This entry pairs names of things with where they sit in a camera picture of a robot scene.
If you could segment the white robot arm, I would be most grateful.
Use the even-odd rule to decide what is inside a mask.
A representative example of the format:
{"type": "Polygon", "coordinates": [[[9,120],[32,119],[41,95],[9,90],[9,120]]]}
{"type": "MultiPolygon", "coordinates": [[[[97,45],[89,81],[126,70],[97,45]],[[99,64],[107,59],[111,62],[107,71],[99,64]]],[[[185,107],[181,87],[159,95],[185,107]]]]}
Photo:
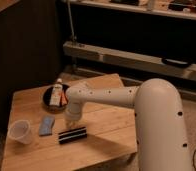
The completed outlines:
{"type": "Polygon", "coordinates": [[[178,90],[163,79],[139,86],[92,89],[80,82],[66,91],[66,121],[78,121],[86,102],[135,111],[140,171],[192,171],[187,131],[178,90]]]}

